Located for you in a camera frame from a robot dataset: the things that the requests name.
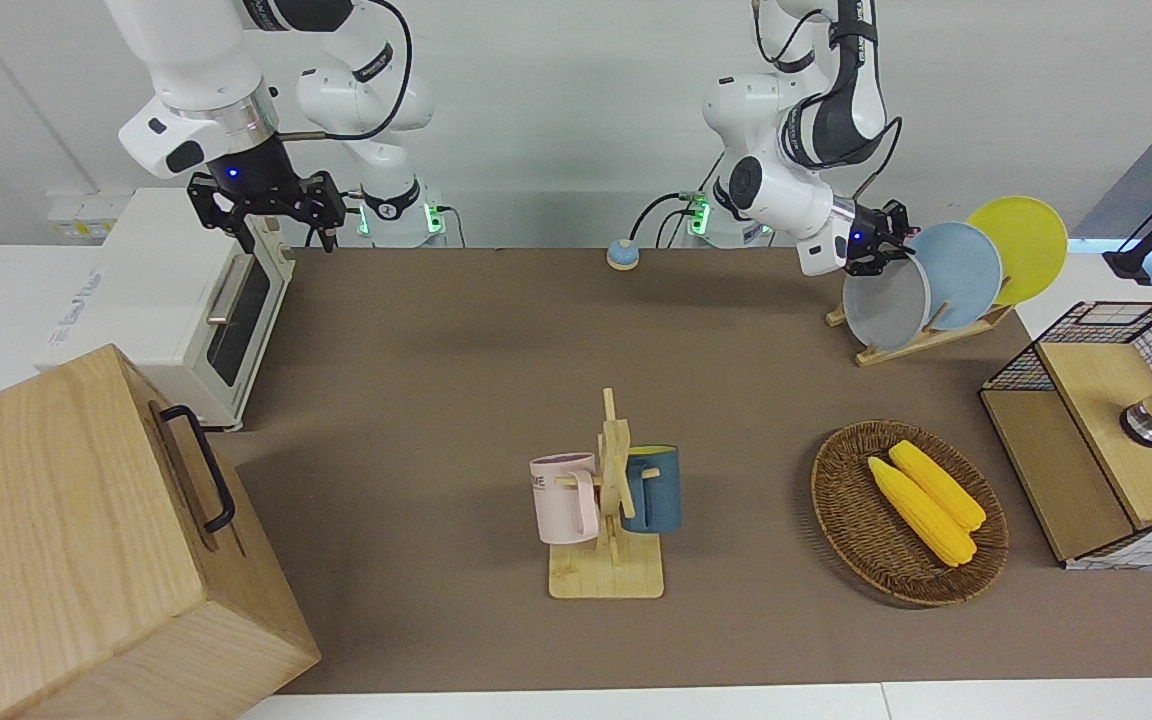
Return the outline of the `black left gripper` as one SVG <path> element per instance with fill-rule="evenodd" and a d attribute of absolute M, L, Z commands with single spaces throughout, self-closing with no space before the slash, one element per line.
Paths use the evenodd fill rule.
<path fill-rule="evenodd" d="M 908 245 L 914 236 L 915 227 L 909 222 L 904 202 L 892 199 L 882 209 L 856 205 L 847 233 L 846 273 L 874 276 L 890 262 L 914 258 L 916 250 Z"/>

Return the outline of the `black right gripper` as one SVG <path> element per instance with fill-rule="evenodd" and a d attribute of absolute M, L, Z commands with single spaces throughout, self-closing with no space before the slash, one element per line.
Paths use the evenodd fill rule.
<path fill-rule="evenodd" d="M 338 249 L 338 228 L 346 223 L 348 211 L 329 173 L 271 187 L 270 190 L 228 190 L 223 179 L 196 173 L 185 192 L 200 223 L 209 229 L 230 232 L 243 252 L 253 255 L 256 237 L 247 217 L 289 217 L 317 232 L 324 252 Z"/>

